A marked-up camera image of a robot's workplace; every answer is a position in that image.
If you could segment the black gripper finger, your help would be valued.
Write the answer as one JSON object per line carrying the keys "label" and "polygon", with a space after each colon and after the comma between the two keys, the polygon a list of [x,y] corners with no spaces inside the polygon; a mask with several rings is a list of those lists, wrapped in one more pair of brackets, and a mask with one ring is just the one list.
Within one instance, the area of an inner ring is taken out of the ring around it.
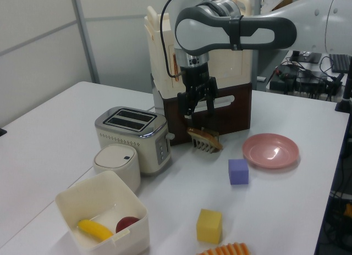
{"label": "black gripper finger", "polygon": [[209,115],[213,115],[215,112],[214,100],[218,97],[218,87],[215,77],[210,77],[206,82],[205,99],[207,105],[207,111]]}
{"label": "black gripper finger", "polygon": [[190,87],[185,92],[177,94],[179,113],[185,117],[190,117],[198,102],[204,99],[205,89],[203,87]]}

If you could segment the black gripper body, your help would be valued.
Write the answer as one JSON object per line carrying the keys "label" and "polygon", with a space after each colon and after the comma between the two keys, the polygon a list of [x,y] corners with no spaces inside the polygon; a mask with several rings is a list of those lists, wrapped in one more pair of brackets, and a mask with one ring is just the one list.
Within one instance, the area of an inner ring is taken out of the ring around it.
{"label": "black gripper body", "polygon": [[206,83],[210,78],[208,63],[195,67],[181,66],[180,69],[182,73],[182,82],[186,88],[198,87]]}

